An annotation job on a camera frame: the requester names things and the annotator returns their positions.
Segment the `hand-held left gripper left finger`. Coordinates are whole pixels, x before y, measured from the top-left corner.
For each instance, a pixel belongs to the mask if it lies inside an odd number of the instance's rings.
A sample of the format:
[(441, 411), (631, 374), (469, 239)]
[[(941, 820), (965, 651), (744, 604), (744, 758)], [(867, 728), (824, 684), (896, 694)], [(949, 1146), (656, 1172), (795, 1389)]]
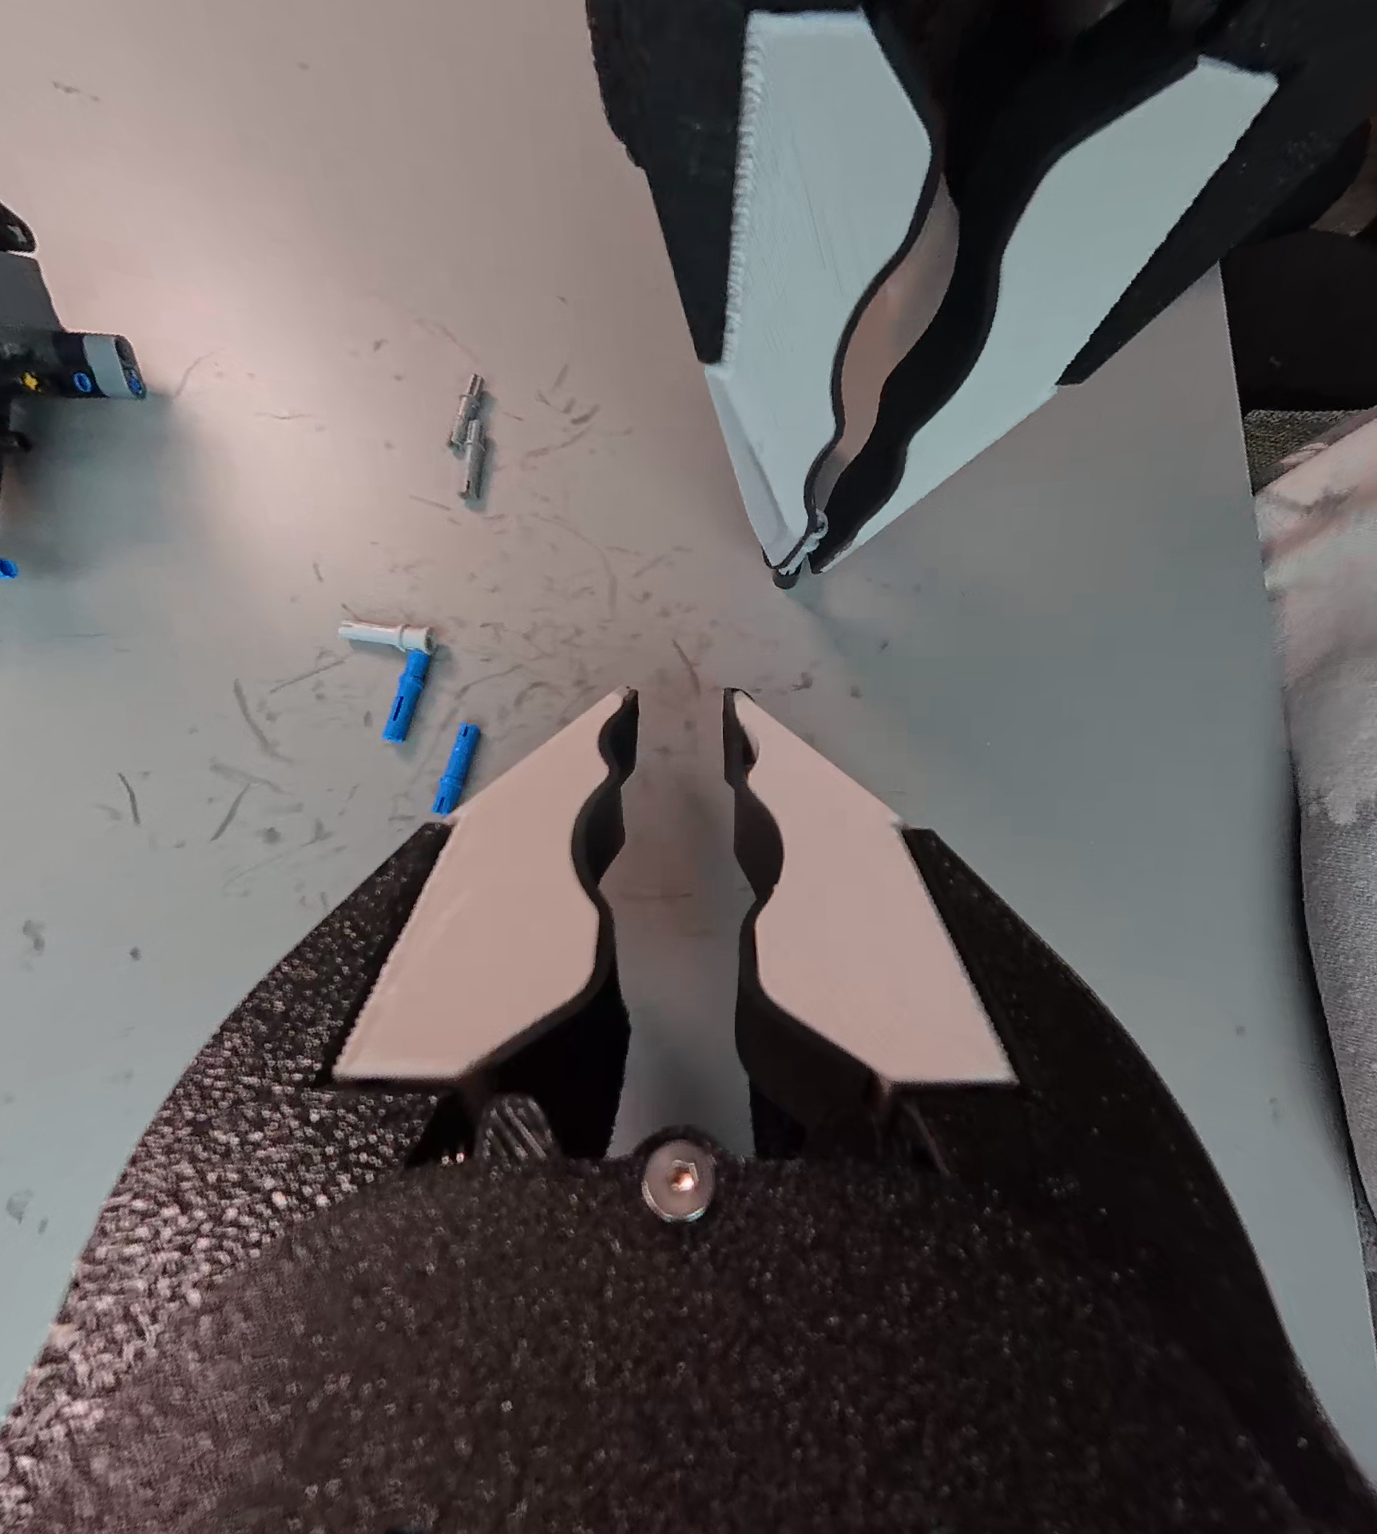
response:
[(431, 1097), (437, 1154), (524, 1098), (560, 1154), (607, 1156), (631, 1025), (602, 876), (624, 846), (639, 726), (639, 692), (607, 692), (436, 828), (332, 1084)]

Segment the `blue toy connector pin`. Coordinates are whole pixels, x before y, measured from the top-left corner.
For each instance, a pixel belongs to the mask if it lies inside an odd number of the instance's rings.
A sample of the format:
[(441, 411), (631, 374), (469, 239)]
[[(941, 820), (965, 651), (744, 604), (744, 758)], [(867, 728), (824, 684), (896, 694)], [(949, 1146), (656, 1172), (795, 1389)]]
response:
[(402, 652), (402, 665), (380, 737), (385, 744), (401, 745), (409, 739), (431, 662), (433, 654), (426, 649), (406, 649)]
[(450, 817), (466, 795), (468, 779), (479, 751), (482, 731), (477, 724), (461, 721), (450, 745), (449, 758), (437, 779), (429, 815)]

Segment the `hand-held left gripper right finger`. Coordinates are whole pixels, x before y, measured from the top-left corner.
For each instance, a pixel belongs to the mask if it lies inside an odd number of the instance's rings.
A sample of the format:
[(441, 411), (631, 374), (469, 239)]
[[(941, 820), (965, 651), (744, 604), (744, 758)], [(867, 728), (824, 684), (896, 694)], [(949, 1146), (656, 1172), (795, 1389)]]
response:
[(1019, 1076), (909, 828), (741, 689), (722, 697), (733, 852), (736, 1057), (763, 1159), (965, 1165), (1019, 1117)]

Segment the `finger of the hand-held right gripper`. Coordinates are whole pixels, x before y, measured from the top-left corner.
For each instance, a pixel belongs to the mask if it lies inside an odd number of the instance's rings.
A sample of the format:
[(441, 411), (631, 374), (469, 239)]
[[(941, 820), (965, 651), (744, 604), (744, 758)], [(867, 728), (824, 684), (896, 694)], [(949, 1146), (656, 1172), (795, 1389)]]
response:
[(934, 143), (864, 10), (755, 10), (706, 387), (767, 566), (827, 517), (947, 288)]
[(1276, 74), (1180, 56), (1134, 103), (1080, 128), (1045, 167), (998, 191), (1019, 203), (969, 239), (925, 336), (890, 374), (882, 410), (834, 486), (826, 573), (995, 446), (1062, 376), (1279, 87)]

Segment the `black chair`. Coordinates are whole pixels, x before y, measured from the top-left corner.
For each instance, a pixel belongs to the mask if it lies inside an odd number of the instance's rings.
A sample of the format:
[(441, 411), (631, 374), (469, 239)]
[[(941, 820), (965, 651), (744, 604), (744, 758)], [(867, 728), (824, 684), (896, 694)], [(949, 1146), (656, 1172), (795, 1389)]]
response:
[(1306, 229), (1220, 263), (1243, 414), (1377, 408), (1377, 250)]

